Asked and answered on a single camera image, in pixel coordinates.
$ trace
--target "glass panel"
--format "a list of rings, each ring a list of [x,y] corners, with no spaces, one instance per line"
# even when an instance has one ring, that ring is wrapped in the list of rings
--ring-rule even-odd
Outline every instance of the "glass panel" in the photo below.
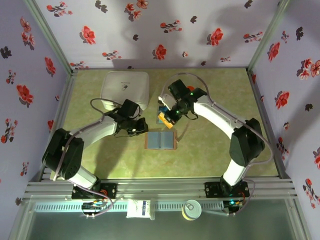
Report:
[[[180,211],[156,212],[155,220],[109,212],[96,219],[81,213],[35,213],[28,240],[292,240],[283,200],[253,200],[241,214],[225,217],[203,212],[187,221]]]

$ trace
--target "small box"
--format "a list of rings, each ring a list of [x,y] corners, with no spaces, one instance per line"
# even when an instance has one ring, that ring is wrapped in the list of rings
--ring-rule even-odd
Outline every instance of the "small box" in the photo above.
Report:
[[[144,148],[148,150],[176,150],[176,133],[173,131],[149,131],[145,135]]]

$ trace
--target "floral wallpaper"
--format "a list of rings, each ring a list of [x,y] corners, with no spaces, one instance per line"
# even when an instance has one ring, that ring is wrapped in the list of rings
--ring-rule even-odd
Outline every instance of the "floral wallpaper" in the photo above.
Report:
[[[291,1],[252,72],[313,239],[320,236],[319,10],[316,0]]]
[[[0,239],[6,240],[40,170],[67,73],[22,1],[5,0],[0,15]]]
[[[35,1],[70,66],[78,69],[247,67],[279,3]],[[276,44],[270,59],[275,52]]]

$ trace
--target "white box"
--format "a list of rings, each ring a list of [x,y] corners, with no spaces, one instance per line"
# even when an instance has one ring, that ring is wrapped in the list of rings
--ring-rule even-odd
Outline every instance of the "white box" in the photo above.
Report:
[[[111,71],[104,78],[100,97],[118,104],[129,99],[145,110],[149,102],[149,75],[143,71]],[[109,111],[115,108],[108,101],[102,104]]]

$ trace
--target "green table surface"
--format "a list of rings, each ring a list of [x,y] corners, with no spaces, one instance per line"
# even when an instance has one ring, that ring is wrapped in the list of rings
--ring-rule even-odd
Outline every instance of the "green table surface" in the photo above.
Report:
[[[72,130],[91,123],[101,114],[90,106],[90,100],[100,96],[103,80],[109,69],[80,70],[75,80],[63,128]],[[261,117],[244,68],[132,69],[149,74],[149,104],[142,117],[151,131],[168,131],[156,123],[158,95],[169,77],[179,72],[200,76],[209,87],[211,97],[223,107],[246,119]],[[203,88],[196,78],[180,77],[186,85]],[[100,101],[95,106],[106,110]],[[107,136],[88,146],[82,155],[82,166],[99,178],[174,178],[220,177],[229,162],[228,137],[203,117],[189,120],[183,117],[175,126],[176,150],[146,150],[145,135],[135,137]],[[267,160],[265,149],[256,161]],[[253,166],[249,176],[278,175],[274,162]]]

